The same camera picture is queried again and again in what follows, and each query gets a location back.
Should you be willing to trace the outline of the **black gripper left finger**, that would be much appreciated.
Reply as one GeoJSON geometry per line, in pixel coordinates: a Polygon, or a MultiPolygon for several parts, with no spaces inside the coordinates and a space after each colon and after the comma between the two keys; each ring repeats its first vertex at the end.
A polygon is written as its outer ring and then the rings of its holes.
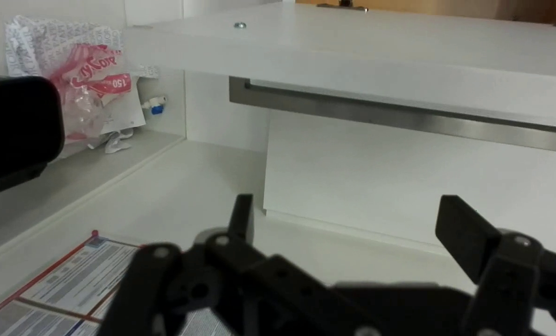
{"type": "Polygon", "coordinates": [[[231,336],[328,336],[324,286],[253,239],[253,196],[238,194],[225,228],[182,252],[143,245],[132,256],[97,336],[179,336],[209,310],[231,336]]]}

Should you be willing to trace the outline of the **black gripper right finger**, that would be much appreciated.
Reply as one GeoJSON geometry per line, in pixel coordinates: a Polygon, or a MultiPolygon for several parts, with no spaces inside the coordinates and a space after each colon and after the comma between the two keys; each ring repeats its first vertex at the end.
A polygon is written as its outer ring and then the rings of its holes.
{"type": "Polygon", "coordinates": [[[462,336],[539,336],[535,310],[556,321],[556,252],[526,234],[494,228],[455,194],[440,198],[434,235],[475,286],[462,336]]]}

